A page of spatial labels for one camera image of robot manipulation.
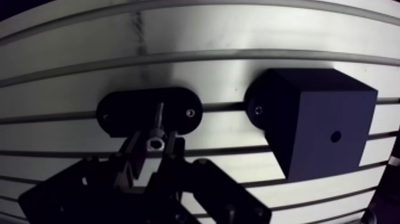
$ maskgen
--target cube face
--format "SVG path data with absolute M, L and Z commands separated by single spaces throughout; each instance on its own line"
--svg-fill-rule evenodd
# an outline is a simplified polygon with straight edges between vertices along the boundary
M 368 138 L 373 91 L 301 94 L 290 172 L 293 181 L 355 171 Z
M 288 180 L 358 168 L 376 105 L 375 89 L 334 69 L 271 69 L 256 82 L 247 113 L 265 130 Z M 251 116 L 256 105 L 267 111 Z

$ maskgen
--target small hole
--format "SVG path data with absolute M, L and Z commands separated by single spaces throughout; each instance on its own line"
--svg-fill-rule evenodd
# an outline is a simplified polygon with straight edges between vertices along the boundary
M 331 136 L 330 136 L 330 140 L 333 143 L 337 143 L 340 139 L 342 138 L 342 134 L 338 131 L 335 131 Z
M 160 141 L 151 141 L 150 142 L 151 147 L 155 148 L 155 149 L 159 149 L 162 147 L 162 144 Z
M 88 181 L 86 180 L 86 178 L 82 178 L 82 183 L 84 184 L 84 186 L 88 185 Z

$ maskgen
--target silver metal surface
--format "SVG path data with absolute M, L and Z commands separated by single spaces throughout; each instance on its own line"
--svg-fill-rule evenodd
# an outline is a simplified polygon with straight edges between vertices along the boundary
M 400 59 L 386 58 L 370 55 L 348 54 L 326 51 L 303 51 L 288 49 L 240 49 L 240 50 L 208 50 L 193 52 L 175 52 L 163 54 L 151 54 L 138 57 L 115 58 L 91 63 L 76 64 L 72 66 L 59 67 L 21 76 L 11 77 L 0 80 L 0 88 L 32 82 L 42 79 L 50 79 L 72 75 L 75 73 L 85 73 L 113 69 L 119 67 L 139 66 L 149 64 L 176 63 L 185 61 L 222 61 L 222 60 L 316 60 L 316 61 L 345 61 L 355 63 L 381 64 L 388 66 L 400 66 Z
M 58 18 L 39 24 L 17 33 L 0 38 L 0 46 L 12 43 L 14 41 L 27 38 L 29 36 L 37 35 L 39 33 L 57 29 L 60 27 L 80 23 L 97 18 L 108 17 L 116 14 L 132 13 L 143 10 L 152 10 L 157 8 L 171 8 L 171 7 L 184 7 L 191 5 L 274 5 L 281 7 L 295 7 L 307 8 L 312 10 L 323 10 L 333 13 L 342 13 L 348 15 L 355 15 L 358 17 L 369 18 L 372 20 L 382 21 L 385 23 L 395 24 L 400 26 L 400 19 L 389 15 L 377 13 L 374 11 L 364 10 L 356 7 L 349 7 L 330 2 L 319 2 L 311 0 L 154 0 L 154 1 L 141 1 L 132 2 L 127 4 L 113 5 L 105 8 L 98 8 L 89 10 L 82 13 L 70 15 L 68 17 Z

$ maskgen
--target black mechanical arm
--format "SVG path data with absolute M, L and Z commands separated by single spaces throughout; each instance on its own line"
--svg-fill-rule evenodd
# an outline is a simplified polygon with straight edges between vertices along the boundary
M 178 137 L 183 128 L 165 120 L 171 118 L 166 110 L 172 103 L 166 99 L 168 94 L 163 95 L 145 106 L 155 111 L 147 111 L 153 117 L 152 122 L 147 122 L 144 118 L 147 115 L 143 115 L 140 122 L 148 125 L 136 125 L 148 128 L 123 133 L 128 135 L 127 139 L 119 152 L 111 154 L 107 161 L 87 157 L 21 195 L 18 201 L 29 222 L 199 223 L 180 202 L 182 192 L 190 192 L 218 224 L 269 223 L 270 209 L 212 161 L 203 158 L 193 163 L 185 161 L 185 139 Z M 121 109 L 116 105 L 110 108 Z M 129 110 L 130 107 L 124 109 L 127 116 Z M 190 119 L 202 110 L 184 111 L 176 113 Z M 115 114 L 112 111 L 108 111 L 107 116 L 98 114 L 103 120 L 109 116 Z M 119 114 L 118 119 L 123 120 L 123 115 Z M 136 187 L 134 179 L 139 178 L 148 151 L 162 151 L 161 163 L 145 188 Z

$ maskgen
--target bolt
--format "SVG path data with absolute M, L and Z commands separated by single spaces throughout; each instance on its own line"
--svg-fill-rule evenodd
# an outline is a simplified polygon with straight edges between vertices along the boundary
M 255 114 L 260 115 L 263 113 L 263 108 L 261 106 L 258 106 L 255 108 Z
M 193 109 L 188 109 L 188 110 L 186 110 L 186 115 L 189 117 L 189 118 L 192 118 L 192 117 L 194 117 L 195 116 L 195 110 L 193 110 Z

